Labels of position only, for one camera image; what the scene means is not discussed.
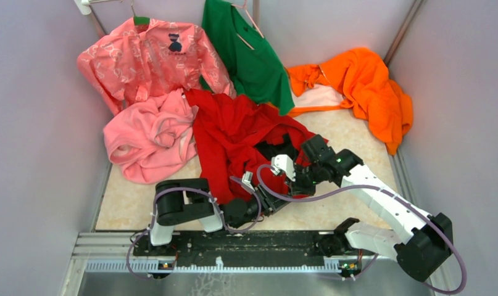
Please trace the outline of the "red jacket black lining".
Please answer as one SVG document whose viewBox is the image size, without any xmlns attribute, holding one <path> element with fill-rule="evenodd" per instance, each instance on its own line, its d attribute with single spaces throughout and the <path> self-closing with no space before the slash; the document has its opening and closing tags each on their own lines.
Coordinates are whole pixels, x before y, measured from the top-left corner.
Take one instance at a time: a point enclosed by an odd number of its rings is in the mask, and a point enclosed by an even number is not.
<svg viewBox="0 0 498 296">
<path fill-rule="evenodd" d="M 231 177 L 255 173 L 259 166 L 270 164 L 258 149 L 258 144 L 283 145 L 284 137 L 296 150 L 314 133 L 278 110 L 257 105 L 245 95 L 231 98 L 226 94 L 190 89 L 185 98 L 197 107 L 193 133 L 201 165 L 201 177 L 208 180 L 210 192 L 220 205 L 239 198 L 251 200 L 250 193 Z"/>
</svg>

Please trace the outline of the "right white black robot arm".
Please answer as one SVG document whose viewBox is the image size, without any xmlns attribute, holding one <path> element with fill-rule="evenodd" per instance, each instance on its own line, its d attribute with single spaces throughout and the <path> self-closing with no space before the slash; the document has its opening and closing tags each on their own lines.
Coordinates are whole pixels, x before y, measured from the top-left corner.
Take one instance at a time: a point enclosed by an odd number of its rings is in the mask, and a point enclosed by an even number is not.
<svg viewBox="0 0 498 296">
<path fill-rule="evenodd" d="M 350 191 L 388 224 L 378 228 L 348 218 L 335 230 L 334 245 L 342 254 L 365 249 L 399 264 L 416 281 L 426 281 L 452 254 L 452 221 L 432 215 L 405 200 L 379 179 L 349 149 L 335 152 L 320 135 L 301 144 L 307 165 L 277 156 L 272 166 L 285 173 L 295 195 L 314 195 L 315 186 L 331 182 Z"/>
</svg>

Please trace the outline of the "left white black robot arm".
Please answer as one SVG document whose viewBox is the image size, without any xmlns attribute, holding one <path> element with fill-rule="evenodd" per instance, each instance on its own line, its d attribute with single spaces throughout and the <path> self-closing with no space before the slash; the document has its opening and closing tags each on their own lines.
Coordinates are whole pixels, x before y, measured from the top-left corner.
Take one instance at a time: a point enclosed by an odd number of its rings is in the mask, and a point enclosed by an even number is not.
<svg viewBox="0 0 498 296">
<path fill-rule="evenodd" d="M 247 189 L 252 199 L 235 198 L 220 205 L 209 195 L 209 183 L 205 178 L 173 179 L 155 186 L 154 216 L 149 227 L 147 246 L 157 255 L 165 255 L 172 247 L 172 234 L 179 224 L 199 221 L 205 232 L 230 228 L 241 232 L 242 226 L 254 224 L 263 216 L 281 210 L 287 201 L 268 193 L 262 186 L 255 188 L 237 180 Z"/>
</svg>

